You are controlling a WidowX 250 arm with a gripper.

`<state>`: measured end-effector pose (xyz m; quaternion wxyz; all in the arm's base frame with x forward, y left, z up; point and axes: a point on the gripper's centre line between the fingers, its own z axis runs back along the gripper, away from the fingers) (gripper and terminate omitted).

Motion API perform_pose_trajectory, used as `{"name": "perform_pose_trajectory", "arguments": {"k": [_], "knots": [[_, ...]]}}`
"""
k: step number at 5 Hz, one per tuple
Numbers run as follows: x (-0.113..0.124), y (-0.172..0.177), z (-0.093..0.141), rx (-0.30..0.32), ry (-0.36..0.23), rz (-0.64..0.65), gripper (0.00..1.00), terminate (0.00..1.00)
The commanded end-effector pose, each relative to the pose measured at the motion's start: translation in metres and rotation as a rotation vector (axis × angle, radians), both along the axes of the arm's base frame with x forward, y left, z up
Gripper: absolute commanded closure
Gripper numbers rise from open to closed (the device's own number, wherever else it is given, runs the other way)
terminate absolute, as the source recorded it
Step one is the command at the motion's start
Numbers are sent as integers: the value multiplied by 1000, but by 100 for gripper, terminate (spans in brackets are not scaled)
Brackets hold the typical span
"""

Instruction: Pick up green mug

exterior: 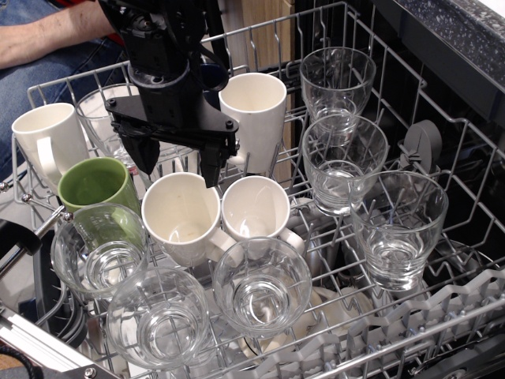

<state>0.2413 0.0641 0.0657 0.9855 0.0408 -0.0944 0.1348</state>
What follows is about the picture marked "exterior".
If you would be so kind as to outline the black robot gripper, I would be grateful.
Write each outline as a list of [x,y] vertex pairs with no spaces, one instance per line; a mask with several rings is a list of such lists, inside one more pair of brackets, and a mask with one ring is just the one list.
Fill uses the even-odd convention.
[[105,107],[137,168],[145,174],[154,171],[160,142],[203,147],[201,174],[207,188],[217,186],[221,169],[237,155],[238,123],[205,99],[200,61],[184,58],[171,64],[132,58],[127,69],[139,93],[110,98]]

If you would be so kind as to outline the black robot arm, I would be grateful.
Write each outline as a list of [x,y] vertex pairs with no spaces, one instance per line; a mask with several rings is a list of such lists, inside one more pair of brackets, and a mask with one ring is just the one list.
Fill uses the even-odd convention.
[[196,149],[208,187],[216,186],[236,156],[238,122],[213,107],[208,92],[223,90],[229,74],[201,43],[208,23],[195,1],[101,1],[129,58],[136,96],[106,101],[112,127],[146,174],[154,171],[161,142]]

